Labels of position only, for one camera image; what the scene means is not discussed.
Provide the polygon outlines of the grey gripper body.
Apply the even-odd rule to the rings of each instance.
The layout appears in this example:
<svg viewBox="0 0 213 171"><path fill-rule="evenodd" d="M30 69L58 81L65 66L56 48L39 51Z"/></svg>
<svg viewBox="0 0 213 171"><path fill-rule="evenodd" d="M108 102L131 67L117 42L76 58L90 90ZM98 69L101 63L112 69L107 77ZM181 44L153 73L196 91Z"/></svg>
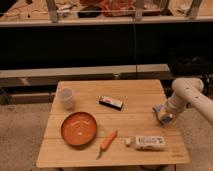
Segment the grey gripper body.
<svg viewBox="0 0 213 171"><path fill-rule="evenodd" d="M153 111L161 125L167 125L173 120L173 115L166 110L163 104L154 106Z"/></svg>

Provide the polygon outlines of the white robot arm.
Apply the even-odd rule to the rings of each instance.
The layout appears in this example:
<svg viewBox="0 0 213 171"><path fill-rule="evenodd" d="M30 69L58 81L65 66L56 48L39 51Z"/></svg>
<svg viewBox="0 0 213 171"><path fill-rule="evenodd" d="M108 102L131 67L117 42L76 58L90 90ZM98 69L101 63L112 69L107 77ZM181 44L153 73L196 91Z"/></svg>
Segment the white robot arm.
<svg viewBox="0 0 213 171"><path fill-rule="evenodd" d="M213 125L213 100L202 94L204 83L199 78L177 78L172 82L172 95L160 105L153 107L161 125L174 122L190 103Z"/></svg>

